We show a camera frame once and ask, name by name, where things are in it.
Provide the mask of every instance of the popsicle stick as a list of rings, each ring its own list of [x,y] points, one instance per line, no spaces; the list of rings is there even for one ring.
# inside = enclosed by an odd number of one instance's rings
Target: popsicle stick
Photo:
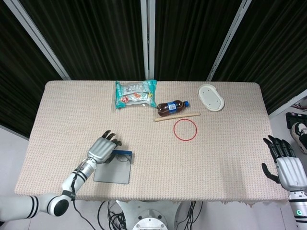
[[[166,121],[166,120],[170,120],[170,119],[189,117],[189,116],[199,116],[199,115],[201,115],[201,114],[200,113],[195,113],[195,114],[179,114],[179,115],[175,115],[175,116],[166,116],[166,117],[156,118],[154,121]]]

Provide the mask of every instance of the table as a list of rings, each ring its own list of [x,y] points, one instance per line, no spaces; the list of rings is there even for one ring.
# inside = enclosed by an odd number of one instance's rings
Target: table
[[[77,193],[84,200],[284,200],[287,193],[262,172],[276,169],[262,138],[272,134],[258,84],[209,82],[225,100],[219,112],[208,111],[197,95],[206,82],[160,81],[156,102],[187,100],[182,113],[198,133],[181,141],[176,120],[154,122],[151,107],[115,109],[114,81],[51,81],[42,97],[27,154],[15,188],[18,195],[61,194],[61,184],[86,157],[92,144],[111,129],[133,151],[129,184],[93,181]],[[193,135],[189,122],[176,130]]]

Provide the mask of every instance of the silver metal arm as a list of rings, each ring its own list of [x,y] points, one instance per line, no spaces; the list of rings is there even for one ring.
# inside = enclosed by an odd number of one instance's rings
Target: silver metal arm
[[[69,175],[62,184],[62,195],[45,194],[42,196],[1,196],[0,221],[27,219],[36,216],[39,212],[46,212],[53,216],[63,215],[71,200],[75,199],[76,192],[96,169],[97,164],[110,162],[111,154],[121,142],[112,139],[115,136],[110,130],[105,132],[87,153],[87,159]]]
[[[307,177],[302,162],[294,154],[291,145],[278,138],[264,138],[276,165],[278,176],[272,175],[265,163],[262,163],[264,174],[290,192],[288,200],[298,229],[307,230]]]

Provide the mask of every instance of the red ring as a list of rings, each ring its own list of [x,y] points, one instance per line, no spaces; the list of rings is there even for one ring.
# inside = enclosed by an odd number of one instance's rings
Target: red ring
[[[178,137],[177,134],[176,134],[176,132],[175,132],[175,127],[176,127],[177,123],[178,123],[179,121],[183,121],[183,120],[190,121],[190,122],[192,122],[192,124],[195,126],[196,132],[195,132],[194,136],[193,136],[192,138],[190,138],[190,139],[182,139],[182,138]],[[191,121],[191,120],[189,120],[189,119],[186,119],[186,118],[183,118],[183,119],[180,119],[180,120],[176,121],[176,123],[174,124],[174,127],[173,127],[173,131],[174,131],[175,136],[176,136],[179,140],[182,140],[182,141],[189,141],[189,140],[192,140],[192,139],[194,139],[194,138],[196,137],[196,134],[197,134],[197,127],[196,127],[196,124],[195,124],[193,121]]]

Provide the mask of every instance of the white lid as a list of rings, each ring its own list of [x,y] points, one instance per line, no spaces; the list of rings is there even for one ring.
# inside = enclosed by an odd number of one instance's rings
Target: white lid
[[[224,107],[224,99],[213,85],[204,84],[200,86],[198,96],[204,106],[212,112],[220,111]]]

